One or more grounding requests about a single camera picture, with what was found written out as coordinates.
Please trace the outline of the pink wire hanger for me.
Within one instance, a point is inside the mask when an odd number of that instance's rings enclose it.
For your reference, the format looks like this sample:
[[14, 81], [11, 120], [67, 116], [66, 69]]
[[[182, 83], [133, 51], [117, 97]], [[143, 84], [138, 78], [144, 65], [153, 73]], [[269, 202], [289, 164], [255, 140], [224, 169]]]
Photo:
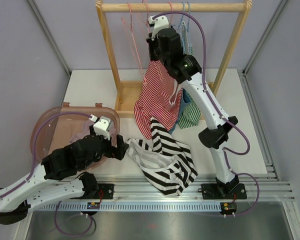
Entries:
[[[149, 23], [148, 23], [148, 17], [149, 17], [148, 1], [147, 0], [142, 0], [141, 3], [144, 4], [144, 6], [147, 8], [147, 12], [146, 13], [140, 13], [140, 12], [135, 13], [135, 17], [137, 19], [137, 25], [138, 25], [137, 30], [142, 32], [143, 37], [148, 37], [148, 34], [150, 33], [150, 27], [149, 27]], [[135, 38], [135, 42], [136, 42], [136, 45], [137, 45], [137, 48], [138, 48], [138, 53], [139, 53], [139, 45], [141, 43], [139, 42], [139, 40], [136, 40], [136, 38]]]
[[170, 1], [168, 1], [167, 2], [168, 4], [169, 4], [169, 6], [170, 6], [170, 14], [168, 14], [168, 15], [170, 15], [170, 21], [169, 21], [169, 28], [174, 28], [174, 25], [173, 25], [173, 14], [174, 14], [174, 8], [173, 8], [173, 4], [170, 2]]
[[133, 32], [133, 14], [132, 14], [132, 8], [129, 2], [126, 3], [129, 9], [129, 15], [130, 15], [130, 22], [127, 23], [124, 17], [121, 17], [121, 22], [122, 22], [122, 27], [124, 29], [126, 39], [129, 42], [130, 50], [133, 55], [135, 64], [137, 66], [137, 69], [140, 73], [140, 76], [143, 78], [144, 77], [144, 71], [142, 67], [142, 61], [140, 59], [138, 47], [136, 44], [134, 32]]

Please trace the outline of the red white striped tank top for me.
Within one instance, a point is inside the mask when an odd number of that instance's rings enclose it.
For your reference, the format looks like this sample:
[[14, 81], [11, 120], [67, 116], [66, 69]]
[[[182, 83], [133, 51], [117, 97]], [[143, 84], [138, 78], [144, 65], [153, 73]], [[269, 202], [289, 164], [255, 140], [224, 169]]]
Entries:
[[144, 74], [141, 92], [133, 113], [136, 124], [146, 139], [152, 138], [151, 118], [171, 130], [179, 118], [182, 88], [160, 61], [150, 61]]

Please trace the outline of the black white striped tank top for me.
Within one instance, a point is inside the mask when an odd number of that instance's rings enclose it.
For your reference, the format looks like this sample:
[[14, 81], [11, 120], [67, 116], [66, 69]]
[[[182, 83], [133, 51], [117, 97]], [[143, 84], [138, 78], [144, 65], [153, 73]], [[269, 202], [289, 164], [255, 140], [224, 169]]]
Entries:
[[180, 196], [197, 178], [191, 149], [175, 140], [154, 117], [150, 119], [152, 144], [130, 138], [126, 154], [141, 169], [148, 182], [165, 196]]

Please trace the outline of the pink tank top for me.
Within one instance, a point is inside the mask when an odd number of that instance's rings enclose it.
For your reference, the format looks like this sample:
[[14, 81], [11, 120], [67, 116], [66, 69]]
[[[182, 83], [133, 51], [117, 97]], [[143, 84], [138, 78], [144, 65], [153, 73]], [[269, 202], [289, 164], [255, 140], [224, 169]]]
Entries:
[[81, 140], [83, 139], [85, 136], [90, 135], [90, 126], [92, 126], [94, 123], [90, 120], [86, 120], [84, 121], [79, 130], [76, 130], [72, 135], [71, 138], [69, 140], [69, 143], [74, 143], [77, 140]]

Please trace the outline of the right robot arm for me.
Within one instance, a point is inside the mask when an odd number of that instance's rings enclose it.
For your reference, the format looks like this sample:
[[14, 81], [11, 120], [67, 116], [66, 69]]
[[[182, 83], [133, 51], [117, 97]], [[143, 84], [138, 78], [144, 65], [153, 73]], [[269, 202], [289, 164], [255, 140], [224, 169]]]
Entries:
[[221, 113], [221, 106], [212, 95], [202, 68], [194, 56], [183, 52], [181, 37], [175, 29], [168, 27], [154, 30], [146, 41], [150, 59], [163, 64], [167, 73], [190, 94], [203, 115], [207, 127], [198, 137], [212, 155], [218, 195], [229, 198], [235, 192], [239, 179], [227, 167], [223, 148], [229, 139], [228, 133], [238, 123], [238, 119]]

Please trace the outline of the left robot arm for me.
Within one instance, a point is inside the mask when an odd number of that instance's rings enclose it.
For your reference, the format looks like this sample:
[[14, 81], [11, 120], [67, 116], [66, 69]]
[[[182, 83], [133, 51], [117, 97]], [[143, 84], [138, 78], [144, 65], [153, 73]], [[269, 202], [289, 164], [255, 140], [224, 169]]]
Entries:
[[112, 140], [95, 133], [54, 150], [32, 174], [0, 188], [0, 224], [23, 220], [45, 205], [67, 199], [93, 199], [101, 196], [96, 177], [86, 171], [103, 157], [122, 160], [129, 145], [121, 135]]

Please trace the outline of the blue tank top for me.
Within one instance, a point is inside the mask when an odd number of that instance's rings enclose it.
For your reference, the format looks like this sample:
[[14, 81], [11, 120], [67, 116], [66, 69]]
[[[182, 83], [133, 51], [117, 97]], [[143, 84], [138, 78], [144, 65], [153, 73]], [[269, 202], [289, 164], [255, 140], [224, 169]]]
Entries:
[[[187, 33], [186, 26], [182, 26], [182, 31], [180, 32], [181, 36], [181, 43], [183, 45], [183, 51], [186, 55], [192, 55], [193, 54], [193, 48], [192, 44], [189, 39], [189, 33]], [[172, 127], [172, 129], [169, 130], [169, 133], [171, 134], [177, 125], [181, 129], [185, 128], [191, 128], [197, 124], [195, 120], [195, 116], [193, 115], [193, 108], [194, 108], [194, 102], [192, 98], [189, 96], [187, 91], [185, 89], [182, 89], [181, 94], [181, 100], [179, 105], [179, 112], [178, 112], [178, 118]]]

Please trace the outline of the green white striped tank top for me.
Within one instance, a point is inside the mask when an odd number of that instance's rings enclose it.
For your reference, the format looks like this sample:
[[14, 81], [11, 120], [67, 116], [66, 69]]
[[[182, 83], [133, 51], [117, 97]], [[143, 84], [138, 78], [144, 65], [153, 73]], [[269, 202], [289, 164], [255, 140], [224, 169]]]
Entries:
[[[184, 52], [187, 55], [193, 54], [193, 47], [189, 37], [188, 27], [183, 21], [181, 24], [181, 40]], [[190, 94], [183, 89], [182, 100], [180, 103], [178, 125], [181, 129], [196, 127], [199, 124], [201, 112]]]

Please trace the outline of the pink plastic basin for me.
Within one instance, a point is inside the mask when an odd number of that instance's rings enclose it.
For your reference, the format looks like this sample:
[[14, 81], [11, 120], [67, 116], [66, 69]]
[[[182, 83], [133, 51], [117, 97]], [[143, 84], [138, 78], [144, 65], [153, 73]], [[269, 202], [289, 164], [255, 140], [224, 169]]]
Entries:
[[89, 118], [83, 115], [73, 114], [80, 112], [87, 115], [94, 115], [110, 118], [114, 122], [117, 134], [120, 133], [120, 118], [118, 113], [109, 107], [96, 103], [94, 106], [70, 106], [64, 102], [62, 106], [53, 107], [44, 112], [38, 119], [31, 135], [30, 148], [36, 143], [35, 157], [38, 163], [56, 149], [63, 148], [71, 143], [69, 140], [72, 134], [79, 130], [81, 124]]

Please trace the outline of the wooden clothes rack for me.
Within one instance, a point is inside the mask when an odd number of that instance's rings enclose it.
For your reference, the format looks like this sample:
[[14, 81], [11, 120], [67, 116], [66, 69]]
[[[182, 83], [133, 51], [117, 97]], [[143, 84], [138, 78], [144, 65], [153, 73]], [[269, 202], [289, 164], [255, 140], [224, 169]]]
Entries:
[[148, 14], [162, 13], [169, 10], [173, 12], [185, 10], [194, 13], [238, 13], [215, 80], [208, 83], [213, 94], [216, 95], [252, 8], [252, 1], [244, 0], [242, 3], [194, 3], [183, 7], [182, 3], [104, 3], [102, 0], [97, 0], [95, 7], [117, 90], [114, 110], [121, 118], [132, 119], [134, 117], [134, 105], [141, 92], [142, 82], [122, 81], [120, 79], [106, 13]]

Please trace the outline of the aluminium mounting rail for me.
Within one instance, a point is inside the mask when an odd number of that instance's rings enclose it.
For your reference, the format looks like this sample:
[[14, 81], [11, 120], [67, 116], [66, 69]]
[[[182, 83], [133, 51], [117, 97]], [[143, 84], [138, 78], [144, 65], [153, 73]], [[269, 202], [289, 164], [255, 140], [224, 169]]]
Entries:
[[[210, 184], [211, 177], [198, 177], [181, 194], [181, 196], [166, 196], [150, 184], [145, 178], [114, 178], [97, 177], [99, 183], [114, 185], [115, 200], [137, 201], [202, 201], [203, 195], [198, 190], [201, 184]], [[294, 202], [296, 200], [292, 186], [287, 181], [279, 181], [271, 177], [258, 177], [259, 201], [261, 202]]]

